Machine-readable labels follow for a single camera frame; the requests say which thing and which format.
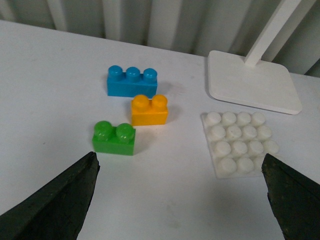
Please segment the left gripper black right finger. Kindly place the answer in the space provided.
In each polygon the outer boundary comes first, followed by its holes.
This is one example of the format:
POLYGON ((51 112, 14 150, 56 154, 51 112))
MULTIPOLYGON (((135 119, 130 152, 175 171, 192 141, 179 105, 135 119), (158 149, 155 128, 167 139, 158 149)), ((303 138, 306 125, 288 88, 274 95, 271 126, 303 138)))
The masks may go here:
POLYGON ((284 238, 318 240, 320 185, 270 154, 265 155, 261 169, 284 238))

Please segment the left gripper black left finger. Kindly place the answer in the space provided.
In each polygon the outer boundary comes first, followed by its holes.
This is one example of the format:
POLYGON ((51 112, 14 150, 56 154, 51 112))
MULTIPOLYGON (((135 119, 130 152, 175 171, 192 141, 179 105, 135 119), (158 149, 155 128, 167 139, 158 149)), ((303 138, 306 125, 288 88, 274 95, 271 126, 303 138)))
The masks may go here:
POLYGON ((75 240, 89 210, 100 170, 89 152, 0 216, 2 240, 75 240))

